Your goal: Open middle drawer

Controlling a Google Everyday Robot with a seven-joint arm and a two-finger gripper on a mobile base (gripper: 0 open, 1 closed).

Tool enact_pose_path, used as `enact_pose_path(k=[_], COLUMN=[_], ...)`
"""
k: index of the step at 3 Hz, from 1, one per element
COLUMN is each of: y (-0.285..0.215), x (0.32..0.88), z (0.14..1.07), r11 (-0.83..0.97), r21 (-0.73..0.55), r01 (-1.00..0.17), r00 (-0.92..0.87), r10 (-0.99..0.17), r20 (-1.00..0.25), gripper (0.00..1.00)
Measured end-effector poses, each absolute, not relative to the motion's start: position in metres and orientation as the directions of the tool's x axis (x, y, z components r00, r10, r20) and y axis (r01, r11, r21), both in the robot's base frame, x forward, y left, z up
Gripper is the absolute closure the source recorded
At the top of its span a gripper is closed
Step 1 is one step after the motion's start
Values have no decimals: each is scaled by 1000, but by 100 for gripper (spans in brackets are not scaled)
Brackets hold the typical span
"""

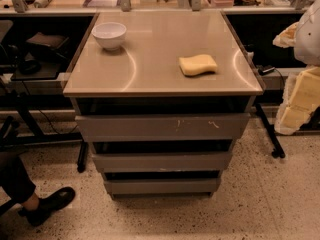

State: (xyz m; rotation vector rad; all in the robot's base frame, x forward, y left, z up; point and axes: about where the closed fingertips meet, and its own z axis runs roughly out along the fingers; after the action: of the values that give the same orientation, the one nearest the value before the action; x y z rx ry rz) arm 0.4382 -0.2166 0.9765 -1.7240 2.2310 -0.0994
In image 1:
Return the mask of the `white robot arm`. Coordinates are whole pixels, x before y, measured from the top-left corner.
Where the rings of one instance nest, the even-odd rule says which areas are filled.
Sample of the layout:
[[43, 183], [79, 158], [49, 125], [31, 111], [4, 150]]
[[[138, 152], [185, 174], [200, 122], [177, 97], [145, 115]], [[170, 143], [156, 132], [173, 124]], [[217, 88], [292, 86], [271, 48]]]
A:
[[295, 59], [307, 65], [299, 74], [289, 75], [276, 115], [275, 130], [291, 135], [320, 106], [320, 0], [315, 0], [298, 22], [278, 34], [273, 44], [293, 47]]

